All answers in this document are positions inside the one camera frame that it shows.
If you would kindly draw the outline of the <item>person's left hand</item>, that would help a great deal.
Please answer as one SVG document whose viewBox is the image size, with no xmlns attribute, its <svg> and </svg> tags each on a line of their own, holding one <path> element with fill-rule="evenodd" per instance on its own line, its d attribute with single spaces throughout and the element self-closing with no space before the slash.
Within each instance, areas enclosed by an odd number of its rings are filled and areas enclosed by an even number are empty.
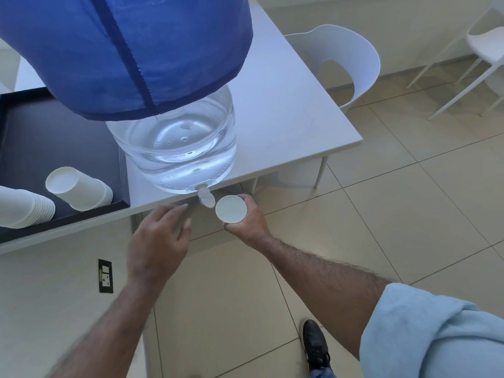
<svg viewBox="0 0 504 378">
<path fill-rule="evenodd" d="M 188 250 L 176 249 L 174 231 L 188 209 L 160 205 L 136 229 L 128 248 L 127 284 L 146 290 L 161 290 L 180 266 Z"/>
</svg>

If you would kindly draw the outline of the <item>person's right hand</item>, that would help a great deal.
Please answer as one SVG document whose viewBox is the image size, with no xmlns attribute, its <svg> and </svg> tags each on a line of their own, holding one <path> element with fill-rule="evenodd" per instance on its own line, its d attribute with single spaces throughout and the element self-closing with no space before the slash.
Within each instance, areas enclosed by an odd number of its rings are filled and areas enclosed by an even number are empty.
<svg viewBox="0 0 504 378">
<path fill-rule="evenodd" d="M 248 247 L 263 253 L 265 246 L 273 239 L 265 216 L 250 195 L 239 194 L 237 197 L 240 197 L 246 204 L 247 214 L 241 222 L 224 223 L 223 227 Z"/>
</svg>

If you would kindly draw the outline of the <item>white disposable cup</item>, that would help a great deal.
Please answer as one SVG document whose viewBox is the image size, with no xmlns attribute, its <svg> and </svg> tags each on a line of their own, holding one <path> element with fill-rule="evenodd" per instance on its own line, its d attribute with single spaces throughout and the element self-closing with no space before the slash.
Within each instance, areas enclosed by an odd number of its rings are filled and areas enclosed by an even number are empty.
<svg viewBox="0 0 504 378">
<path fill-rule="evenodd" d="M 215 206 L 215 213 L 218 219 L 224 224 L 237 224 L 242 222 L 247 212 L 247 205 L 239 196 L 224 196 Z"/>
</svg>

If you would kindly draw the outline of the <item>person's right forearm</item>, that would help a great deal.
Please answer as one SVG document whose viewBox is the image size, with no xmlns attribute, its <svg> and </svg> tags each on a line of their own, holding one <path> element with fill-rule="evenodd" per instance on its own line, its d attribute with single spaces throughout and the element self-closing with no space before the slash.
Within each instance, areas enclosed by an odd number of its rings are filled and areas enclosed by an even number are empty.
<svg viewBox="0 0 504 378">
<path fill-rule="evenodd" d="M 355 266 L 327 260 L 271 235 L 250 240 L 280 272 L 324 328 L 356 359 L 361 339 L 390 280 Z"/>
</svg>

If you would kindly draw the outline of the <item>person's left forearm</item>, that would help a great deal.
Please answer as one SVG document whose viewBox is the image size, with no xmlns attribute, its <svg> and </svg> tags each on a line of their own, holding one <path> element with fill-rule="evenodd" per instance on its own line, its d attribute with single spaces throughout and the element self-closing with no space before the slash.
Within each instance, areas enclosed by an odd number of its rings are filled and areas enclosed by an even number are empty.
<svg viewBox="0 0 504 378">
<path fill-rule="evenodd" d="M 47 378 L 127 378 L 149 313 L 166 282 L 128 280 L 110 308 Z"/>
</svg>

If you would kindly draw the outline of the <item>white dispenser tap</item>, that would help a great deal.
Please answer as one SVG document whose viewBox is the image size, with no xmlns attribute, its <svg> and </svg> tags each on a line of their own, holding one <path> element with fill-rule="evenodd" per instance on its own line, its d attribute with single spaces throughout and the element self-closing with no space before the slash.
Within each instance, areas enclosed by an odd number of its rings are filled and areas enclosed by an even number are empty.
<svg viewBox="0 0 504 378">
<path fill-rule="evenodd" d="M 207 183 L 198 184 L 195 189 L 198 192 L 198 199 L 202 205 L 209 209 L 212 209 L 216 206 L 216 199 L 209 189 L 209 185 Z"/>
</svg>

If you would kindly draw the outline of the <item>clear large water bottle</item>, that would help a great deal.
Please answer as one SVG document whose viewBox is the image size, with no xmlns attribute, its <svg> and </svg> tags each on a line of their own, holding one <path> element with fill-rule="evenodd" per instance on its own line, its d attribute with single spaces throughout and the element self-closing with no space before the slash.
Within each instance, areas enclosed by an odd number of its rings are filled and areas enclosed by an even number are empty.
<svg viewBox="0 0 504 378">
<path fill-rule="evenodd" d="M 234 164 L 235 111 L 228 84 L 178 109 L 106 126 L 143 176 L 168 193 L 209 189 Z"/>
</svg>

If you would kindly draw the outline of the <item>stack of white paper cups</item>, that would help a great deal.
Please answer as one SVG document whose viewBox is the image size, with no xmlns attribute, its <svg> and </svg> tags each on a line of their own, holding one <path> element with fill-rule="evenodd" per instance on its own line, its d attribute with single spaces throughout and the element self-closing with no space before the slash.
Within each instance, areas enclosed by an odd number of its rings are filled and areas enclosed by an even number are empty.
<svg viewBox="0 0 504 378">
<path fill-rule="evenodd" d="M 45 187 L 79 212 L 104 207 L 113 199 L 112 189 L 107 184 L 72 167 L 52 171 Z"/>
<path fill-rule="evenodd" d="M 0 185 L 0 227 L 26 228 L 48 222 L 54 214 L 55 204 L 51 199 Z"/>
</svg>

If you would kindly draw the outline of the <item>black leather shoe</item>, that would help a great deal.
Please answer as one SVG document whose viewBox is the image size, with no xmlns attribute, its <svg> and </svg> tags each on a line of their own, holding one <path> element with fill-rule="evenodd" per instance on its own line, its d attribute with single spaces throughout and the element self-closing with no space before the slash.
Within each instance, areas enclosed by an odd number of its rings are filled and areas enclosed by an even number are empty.
<svg viewBox="0 0 504 378">
<path fill-rule="evenodd" d="M 315 320 L 304 319 L 300 325 L 300 337 L 306 354 L 308 373 L 319 367 L 331 368 L 331 357 L 323 331 Z"/>
</svg>

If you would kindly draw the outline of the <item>black tray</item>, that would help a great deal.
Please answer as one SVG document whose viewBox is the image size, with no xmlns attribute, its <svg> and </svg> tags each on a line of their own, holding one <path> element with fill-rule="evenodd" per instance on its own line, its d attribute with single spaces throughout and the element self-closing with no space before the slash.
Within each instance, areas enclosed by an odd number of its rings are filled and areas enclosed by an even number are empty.
<svg viewBox="0 0 504 378">
<path fill-rule="evenodd" d="M 109 205 L 79 212 L 45 188 L 47 176 L 73 167 L 107 184 Z M 0 244 L 130 207 L 127 162 L 106 124 L 90 121 L 35 88 L 0 95 L 0 185 L 51 199 L 51 221 L 23 229 L 0 227 Z"/>
</svg>

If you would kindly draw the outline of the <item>blue fabric bottle cover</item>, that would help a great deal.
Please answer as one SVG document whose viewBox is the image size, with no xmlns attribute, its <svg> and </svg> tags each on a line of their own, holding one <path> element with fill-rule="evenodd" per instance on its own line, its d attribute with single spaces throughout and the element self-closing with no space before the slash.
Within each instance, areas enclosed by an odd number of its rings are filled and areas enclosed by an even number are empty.
<svg viewBox="0 0 504 378">
<path fill-rule="evenodd" d="M 249 0 L 0 0 L 0 38 L 88 120 L 136 120 L 233 80 L 253 41 Z"/>
</svg>

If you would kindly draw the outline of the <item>white plastic chair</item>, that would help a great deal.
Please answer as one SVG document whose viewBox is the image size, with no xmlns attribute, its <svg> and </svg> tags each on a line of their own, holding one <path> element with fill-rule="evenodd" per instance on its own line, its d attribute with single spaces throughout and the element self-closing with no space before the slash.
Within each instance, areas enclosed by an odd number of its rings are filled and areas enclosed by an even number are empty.
<svg viewBox="0 0 504 378">
<path fill-rule="evenodd" d="M 372 43 L 355 31 L 333 24 L 323 24 L 304 33 L 284 36 L 296 52 L 309 55 L 307 67 L 315 77 L 327 61 L 341 66 L 351 77 L 354 86 L 352 99 L 340 106 L 346 113 L 354 102 L 376 82 L 381 71 L 381 60 Z"/>
</svg>

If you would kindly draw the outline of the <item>light blue shirt sleeve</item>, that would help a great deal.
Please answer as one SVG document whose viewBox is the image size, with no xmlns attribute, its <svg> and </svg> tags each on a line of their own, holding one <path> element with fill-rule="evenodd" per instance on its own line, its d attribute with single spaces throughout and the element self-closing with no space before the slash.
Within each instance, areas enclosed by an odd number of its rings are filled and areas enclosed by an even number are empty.
<svg viewBox="0 0 504 378">
<path fill-rule="evenodd" d="M 389 284 L 361 337 L 364 378 L 504 378 L 504 319 Z"/>
</svg>

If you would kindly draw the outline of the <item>white tall stool chair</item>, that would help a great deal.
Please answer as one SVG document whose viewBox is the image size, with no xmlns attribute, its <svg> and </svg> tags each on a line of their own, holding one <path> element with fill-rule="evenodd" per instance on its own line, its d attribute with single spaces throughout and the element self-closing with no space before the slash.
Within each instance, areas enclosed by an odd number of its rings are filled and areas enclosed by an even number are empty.
<svg viewBox="0 0 504 378">
<path fill-rule="evenodd" d="M 504 17 L 504 0 L 492 0 L 489 3 L 487 9 L 482 12 L 469 26 L 465 27 L 462 31 L 457 33 L 457 35 L 447 44 L 443 50 L 430 59 L 428 63 L 425 64 L 424 68 L 419 72 L 418 75 L 409 83 L 407 89 L 411 88 L 419 78 L 425 74 L 425 72 L 432 67 L 432 65 L 445 54 L 449 52 L 451 47 L 458 43 L 460 40 L 464 40 L 472 52 L 477 56 L 476 61 L 461 75 L 457 83 L 460 83 L 466 75 L 476 68 L 478 64 L 482 61 L 489 64 L 489 68 L 482 73 L 474 82 L 463 89 L 457 96 L 453 97 L 451 101 L 447 102 L 438 111 L 433 113 L 427 120 L 431 121 L 439 114 L 443 113 L 445 110 L 454 105 L 457 101 L 462 99 L 465 95 L 469 94 L 470 91 L 475 89 L 481 83 L 485 82 L 488 78 L 494 75 L 501 67 L 504 67 L 504 25 L 495 27 L 487 32 L 481 34 L 472 34 L 471 30 L 477 25 L 482 18 L 484 18 L 488 13 L 497 12 L 502 17 Z"/>
</svg>

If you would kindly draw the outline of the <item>black wall socket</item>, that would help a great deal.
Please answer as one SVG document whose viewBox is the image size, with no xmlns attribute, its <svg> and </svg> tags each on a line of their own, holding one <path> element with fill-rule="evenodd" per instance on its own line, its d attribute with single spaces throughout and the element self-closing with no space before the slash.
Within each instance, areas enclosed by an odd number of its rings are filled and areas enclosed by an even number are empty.
<svg viewBox="0 0 504 378">
<path fill-rule="evenodd" d="M 111 261 L 98 259 L 98 291 L 107 294 L 114 292 Z"/>
</svg>

